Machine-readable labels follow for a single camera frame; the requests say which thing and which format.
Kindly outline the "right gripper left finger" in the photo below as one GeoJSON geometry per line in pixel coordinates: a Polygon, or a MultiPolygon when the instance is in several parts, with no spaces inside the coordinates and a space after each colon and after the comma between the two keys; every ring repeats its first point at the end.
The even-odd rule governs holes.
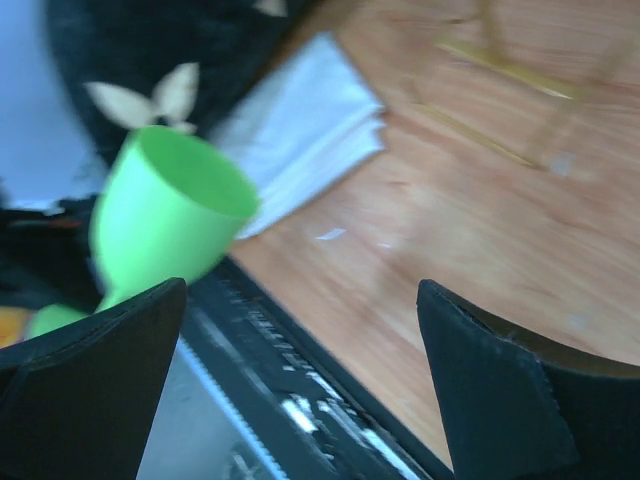
{"type": "Polygon", "coordinates": [[[186,301],[171,278],[2,349],[2,478],[135,478],[186,301]]]}

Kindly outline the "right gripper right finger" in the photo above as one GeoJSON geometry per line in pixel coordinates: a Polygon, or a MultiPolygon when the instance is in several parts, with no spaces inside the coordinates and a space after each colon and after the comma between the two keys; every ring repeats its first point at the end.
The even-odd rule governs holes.
{"type": "Polygon", "coordinates": [[[424,279],[417,316],[458,479],[635,479],[639,369],[424,279]]]}

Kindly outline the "green wine glass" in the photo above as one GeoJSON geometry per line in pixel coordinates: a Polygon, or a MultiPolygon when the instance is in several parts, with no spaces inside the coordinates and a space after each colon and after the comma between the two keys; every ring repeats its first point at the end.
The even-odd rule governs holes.
{"type": "Polygon", "coordinates": [[[210,143],[165,126],[124,142],[91,215],[89,246],[112,308],[163,281],[214,268],[260,206],[245,173],[210,143]]]}

